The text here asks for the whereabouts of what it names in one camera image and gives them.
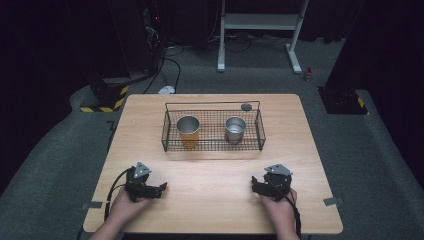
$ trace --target cup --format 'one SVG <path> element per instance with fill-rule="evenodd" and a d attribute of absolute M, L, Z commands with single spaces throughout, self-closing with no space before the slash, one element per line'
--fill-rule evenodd
<path fill-rule="evenodd" d="M 230 117 L 225 121 L 225 136 L 230 144 L 238 144 L 241 142 L 246 122 L 241 117 Z"/>
<path fill-rule="evenodd" d="M 199 120 L 191 115 L 182 116 L 177 121 L 177 130 L 186 149 L 194 149 L 199 142 Z"/>

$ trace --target table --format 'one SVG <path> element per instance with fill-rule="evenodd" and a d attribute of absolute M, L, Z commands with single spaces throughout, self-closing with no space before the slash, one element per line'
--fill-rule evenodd
<path fill-rule="evenodd" d="M 225 71 L 225 29 L 267 29 L 293 31 L 291 43 L 286 44 L 286 50 L 294 73 L 302 73 L 294 48 L 296 47 L 308 3 L 309 0 L 303 0 L 299 14 L 228 14 L 225 12 L 225 0 L 222 0 L 218 72 Z"/>
<path fill-rule="evenodd" d="M 165 103 L 225 101 L 260 101 L 266 134 L 262 151 L 164 151 Z M 273 233 L 250 181 L 255 176 L 263 182 L 264 168 L 277 163 L 293 171 L 302 233 L 337 234 L 343 229 L 337 207 L 323 202 L 333 195 L 294 94 L 130 95 L 92 200 L 105 202 L 116 177 L 137 161 L 152 169 L 148 185 L 168 182 L 168 188 L 124 232 Z M 94 232 L 103 223 L 104 205 L 88 210 L 85 231 Z"/>

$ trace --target black wire basket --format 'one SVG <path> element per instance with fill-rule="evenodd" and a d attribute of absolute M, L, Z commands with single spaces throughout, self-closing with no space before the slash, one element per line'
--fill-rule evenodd
<path fill-rule="evenodd" d="M 265 144 L 259 101 L 249 102 L 199 102 L 166 103 L 162 145 L 167 151 L 252 151 L 261 150 Z M 199 120 L 199 137 L 195 147 L 186 148 L 177 130 L 177 121 L 191 115 Z M 225 121 L 233 116 L 246 123 L 244 135 L 237 144 L 230 143 L 225 135 Z"/>

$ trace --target white metal frame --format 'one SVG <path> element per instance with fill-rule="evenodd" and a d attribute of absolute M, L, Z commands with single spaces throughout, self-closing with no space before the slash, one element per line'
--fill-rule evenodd
<path fill-rule="evenodd" d="M 221 29 L 218 52 L 218 72 L 225 71 L 225 29 L 267 29 L 292 30 L 291 43 L 286 50 L 296 74 L 302 73 L 294 48 L 299 37 L 309 0 L 303 0 L 299 14 L 226 14 L 225 0 L 222 0 Z"/>

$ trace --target person's hand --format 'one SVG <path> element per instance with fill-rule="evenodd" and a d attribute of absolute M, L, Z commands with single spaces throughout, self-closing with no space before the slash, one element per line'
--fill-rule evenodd
<path fill-rule="evenodd" d="M 121 229 L 129 222 L 134 220 L 145 208 L 147 208 L 152 199 L 142 199 L 133 202 L 123 187 L 119 190 L 118 196 L 113 201 L 109 212 L 109 217 L 97 229 L 90 239 L 116 239 Z"/>
<path fill-rule="evenodd" d="M 291 193 L 287 194 L 287 197 L 295 203 L 297 200 L 297 192 L 293 189 L 290 189 L 290 191 Z M 259 195 L 259 197 L 275 227 L 278 239 L 299 239 L 296 235 L 296 228 L 294 225 L 294 210 L 287 199 L 283 198 L 280 201 L 275 202 L 273 199 L 263 195 Z"/>

